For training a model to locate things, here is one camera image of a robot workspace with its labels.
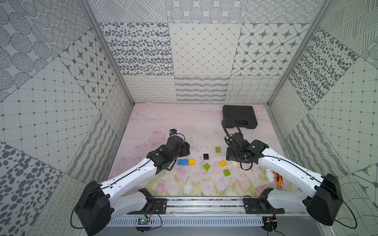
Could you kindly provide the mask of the orange-yellow lego brick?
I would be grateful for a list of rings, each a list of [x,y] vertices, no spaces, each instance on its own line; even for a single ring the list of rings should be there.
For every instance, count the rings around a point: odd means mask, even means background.
[[[227,165],[227,163],[226,163],[225,160],[222,160],[219,164],[220,164],[223,168]]]

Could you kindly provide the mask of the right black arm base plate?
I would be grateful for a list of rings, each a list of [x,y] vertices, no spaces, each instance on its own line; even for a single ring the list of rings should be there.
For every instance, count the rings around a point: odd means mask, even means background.
[[[242,201],[246,214],[284,214],[283,208],[274,208],[267,200],[268,194],[273,188],[266,188],[258,198],[245,196]]]

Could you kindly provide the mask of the blue lego brick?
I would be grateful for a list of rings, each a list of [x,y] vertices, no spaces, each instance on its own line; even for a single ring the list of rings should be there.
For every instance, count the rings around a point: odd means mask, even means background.
[[[179,159],[177,161],[178,166],[189,166],[189,160],[188,159]]]

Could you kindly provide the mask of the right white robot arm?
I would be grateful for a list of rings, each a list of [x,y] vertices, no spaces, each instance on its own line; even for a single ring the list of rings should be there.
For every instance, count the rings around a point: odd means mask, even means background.
[[[224,140],[228,145],[227,160],[240,164],[259,164],[271,172],[267,175],[269,180],[280,175],[299,188],[297,192],[265,189],[258,198],[262,207],[306,212],[323,225],[333,225],[343,203],[337,177],[310,171],[281,156],[259,140],[249,143],[241,133],[227,134]]]

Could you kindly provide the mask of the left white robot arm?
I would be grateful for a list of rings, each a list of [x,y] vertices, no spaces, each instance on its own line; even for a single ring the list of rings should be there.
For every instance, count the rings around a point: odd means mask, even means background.
[[[129,196],[124,194],[159,172],[172,170],[177,158],[188,155],[189,143],[173,135],[165,145],[149,152],[141,162],[117,177],[102,183],[92,181],[87,184],[72,211],[80,220],[82,229],[87,235],[94,236],[117,217],[154,212],[155,199],[147,189],[140,189]]]

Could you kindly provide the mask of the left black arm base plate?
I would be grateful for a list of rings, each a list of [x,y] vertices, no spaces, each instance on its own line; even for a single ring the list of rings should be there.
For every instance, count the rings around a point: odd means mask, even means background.
[[[136,195],[142,200],[142,206],[128,214],[165,214],[167,208],[166,198],[155,198],[147,189],[137,191]]]

